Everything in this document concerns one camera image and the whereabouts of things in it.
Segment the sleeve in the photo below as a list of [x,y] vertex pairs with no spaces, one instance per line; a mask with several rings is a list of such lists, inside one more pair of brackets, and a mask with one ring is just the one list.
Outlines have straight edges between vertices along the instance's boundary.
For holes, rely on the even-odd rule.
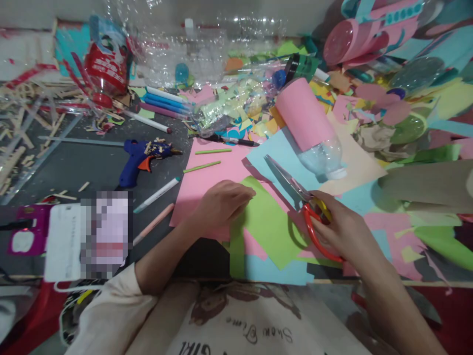
[[66,354],[123,354],[157,301],[141,293],[133,263],[107,282],[82,312],[79,332]]

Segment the pink paper tube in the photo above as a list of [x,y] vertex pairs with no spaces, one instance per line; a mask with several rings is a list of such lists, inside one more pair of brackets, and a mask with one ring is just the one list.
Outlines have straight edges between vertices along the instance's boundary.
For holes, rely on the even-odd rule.
[[277,96],[276,108],[302,151],[335,136],[335,131],[310,85],[299,78]]
[[167,117],[172,117],[172,118],[176,118],[176,119],[180,119],[180,120],[186,120],[186,121],[188,119],[188,117],[185,116],[185,115],[182,115],[182,114],[177,113],[177,112],[172,112],[172,111],[166,110],[165,108],[153,106],[153,105],[146,104],[146,103],[140,103],[139,105],[141,106],[141,108],[143,108],[145,110],[160,113],[161,115],[164,115],[164,116],[167,116]]
[[174,209],[174,204],[170,204],[167,206],[159,215],[156,216],[156,218],[146,226],[145,229],[141,231],[140,234],[133,240],[133,246],[137,245],[141,240],[146,237],[146,235],[151,232],[154,227],[156,227],[161,221],[166,218],[166,216],[171,213],[171,211]]

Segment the green straw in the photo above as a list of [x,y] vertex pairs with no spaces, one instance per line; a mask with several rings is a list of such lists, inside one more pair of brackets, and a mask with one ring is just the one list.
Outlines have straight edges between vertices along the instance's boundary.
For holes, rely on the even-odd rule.
[[199,150],[196,152],[196,155],[199,155],[199,154],[212,154],[212,153],[224,153],[224,152],[227,152],[227,151],[232,151],[231,148],[227,148],[227,149],[214,149],[214,150]]
[[194,171],[194,170],[199,170],[199,169],[203,169],[203,168],[206,168],[206,167],[209,167],[209,166],[212,166],[212,165],[217,165],[217,164],[220,164],[221,161],[217,161],[217,162],[213,162],[213,163],[208,163],[208,164],[205,164],[205,165],[199,165],[199,166],[196,166],[195,168],[190,168],[190,169],[187,169],[187,170],[184,170],[184,173],[189,173],[191,171]]

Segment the blue glue gun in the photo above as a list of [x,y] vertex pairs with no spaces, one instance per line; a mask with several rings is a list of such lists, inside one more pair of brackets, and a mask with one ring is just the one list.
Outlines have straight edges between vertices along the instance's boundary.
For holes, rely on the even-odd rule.
[[140,170],[151,172],[152,158],[164,159],[173,154],[182,154],[182,151],[172,148],[170,144],[150,141],[126,140],[124,149],[130,157],[120,175],[120,186],[123,188],[136,186]]

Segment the orange scissors handle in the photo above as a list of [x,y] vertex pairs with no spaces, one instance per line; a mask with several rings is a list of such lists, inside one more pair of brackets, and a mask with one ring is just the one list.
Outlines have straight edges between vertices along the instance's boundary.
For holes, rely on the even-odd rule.
[[326,257],[327,259],[338,262],[338,263],[343,263],[345,260],[342,257],[336,256],[330,253],[327,249],[323,247],[323,245],[320,243],[319,239],[317,238],[317,235],[315,234],[314,226],[312,225],[312,221],[310,220],[310,217],[314,217],[316,220],[318,220],[321,223],[322,223],[322,219],[320,218],[319,215],[317,215],[313,211],[310,204],[307,203],[304,205],[304,207],[302,207],[302,213],[304,215],[304,220],[307,226],[307,230],[309,231],[310,239],[315,244],[317,249],[319,249],[322,255],[324,255],[324,257]]

